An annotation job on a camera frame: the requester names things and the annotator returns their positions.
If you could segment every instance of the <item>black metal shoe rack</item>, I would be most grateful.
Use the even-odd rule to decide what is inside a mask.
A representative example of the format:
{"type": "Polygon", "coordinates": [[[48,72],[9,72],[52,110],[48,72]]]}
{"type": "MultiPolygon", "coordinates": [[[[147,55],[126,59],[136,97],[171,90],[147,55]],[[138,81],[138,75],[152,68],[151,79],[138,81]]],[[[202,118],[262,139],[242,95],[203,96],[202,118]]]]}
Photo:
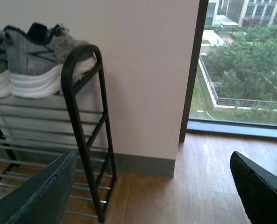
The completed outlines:
{"type": "Polygon", "coordinates": [[[95,213],[90,214],[70,209],[66,209],[65,212],[94,217],[103,223],[117,175],[100,50],[93,45],[82,45],[75,48],[64,63],[61,84],[63,96],[57,94],[53,97],[62,99],[65,102],[65,108],[56,105],[54,107],[41,106],[36,103],[36,100],[30,99],[16,98],[14,102],[8,99],[0,100],[0,151],[5,154],[4,156],[0,152],[0,163],[3,166],[5,164],[5,168],[0,171],[0,188],[15,189],[19,185],[10,184],[7,180],[23,183],[31,177],[29,174],[20,173],[19,167],[46,167],[46,163],[39,160],[33,161],[33,158],[58,157],[71,148],[75,149],[81,166],[76,169],[76,174],[82,175],[87,182],[75,180],[73,189],[86,191],[89,196],[73,195],[72,191],[70,198],[79,200],[79,202],[92,203],[91,207],[95,213]],[[75,66],[88,52],[94,53],[97,63],[90,71],[84,73],[78,82],[73,83],[72,75],[75,66]],[[79,109],[76,96],[93,77],[96,77],[96,74],[99,75],[103,111],[79,109]],[[97,120],[86,120],[90,117],[97,118],[97,120]],[[37,123],[24,126],[24,119],[37,123]],[[70,126],[70,129],[68,128],[68,131],[65,129],[63,132],[61,128],[58,128],[61,124],[70,126]],[[100,135],[103,126],[106,129],[104,131],[107,137],[106,146],[96,146],[94,142],[100,135]]]}

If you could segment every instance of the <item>tree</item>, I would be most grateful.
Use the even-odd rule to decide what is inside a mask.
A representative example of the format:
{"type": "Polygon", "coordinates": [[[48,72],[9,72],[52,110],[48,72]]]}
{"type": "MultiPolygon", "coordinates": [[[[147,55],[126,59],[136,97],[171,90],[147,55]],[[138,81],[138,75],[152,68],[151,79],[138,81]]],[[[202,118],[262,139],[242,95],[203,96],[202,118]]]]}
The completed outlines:
{"type": "Polygon", "coordinates": [[[255,27],[255,26],[261,26],[262,24],[262,19],[261,18],[249,18],[249,19],[245,19],[244,24],[248,27],[255,27]]]}
{"type": "Polygon", "coordinates": [[[277,26],[254,27],[204,58],[219,97],[277,101],[277,26]]]}

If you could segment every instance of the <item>building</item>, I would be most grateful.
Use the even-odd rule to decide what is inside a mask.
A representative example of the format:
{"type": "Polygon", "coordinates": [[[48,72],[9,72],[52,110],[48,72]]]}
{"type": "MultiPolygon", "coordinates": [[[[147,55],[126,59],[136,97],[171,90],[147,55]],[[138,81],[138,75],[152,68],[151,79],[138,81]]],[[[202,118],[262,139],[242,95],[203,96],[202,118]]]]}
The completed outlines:
{"type": "Polygon", "coordinates": [[[227,11],[229,0],[219,0],[218,12],[221,10],[227,11]]]}
{"type": "Polygon", "coordinates": [[[206,14],[206,26],[214,26],[220,0],[209,0],[206,14]]]}
{"type": "Polygon", "coordinates": [[[249,26],[249,19],[263,26],[276,25],[277,0],[230,0],[226,16],[240,27],[249,26]]]}

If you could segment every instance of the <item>white shoe sole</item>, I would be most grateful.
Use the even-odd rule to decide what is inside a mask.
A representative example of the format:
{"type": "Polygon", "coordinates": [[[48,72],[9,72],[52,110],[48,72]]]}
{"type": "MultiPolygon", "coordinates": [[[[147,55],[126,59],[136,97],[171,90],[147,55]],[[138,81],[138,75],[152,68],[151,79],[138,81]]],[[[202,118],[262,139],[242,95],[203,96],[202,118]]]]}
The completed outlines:
{"type": "Polygon", "coordinates": [[[5,70],[0,73],[0,98],[5,98],[11,95],[12,85],[10,82],[10,72],[5,70]]]}
{"type": "MultiPolygon", "coordinates": [[[[73,77],[78,77],[89,71],[96,64],[94,57],[76,64],[73,77]]],[[[63,64],[59,64],[48,72],[38,76],[10,74],[12,95],[21,98],[46,98],[59,92],[61,89],[61,72],[63,64]]]]}

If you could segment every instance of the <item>office building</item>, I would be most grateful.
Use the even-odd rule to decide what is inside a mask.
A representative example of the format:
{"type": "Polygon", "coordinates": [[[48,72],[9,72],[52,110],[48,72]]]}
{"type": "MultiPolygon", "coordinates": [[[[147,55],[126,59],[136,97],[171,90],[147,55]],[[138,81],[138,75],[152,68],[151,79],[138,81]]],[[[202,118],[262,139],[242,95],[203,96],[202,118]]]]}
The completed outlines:
{"type": "Polygon", "coordinates": [[[263,26],[277,25],[277,0],[230,0],[226,16],[240,27],[254,19],[263,26]]]}

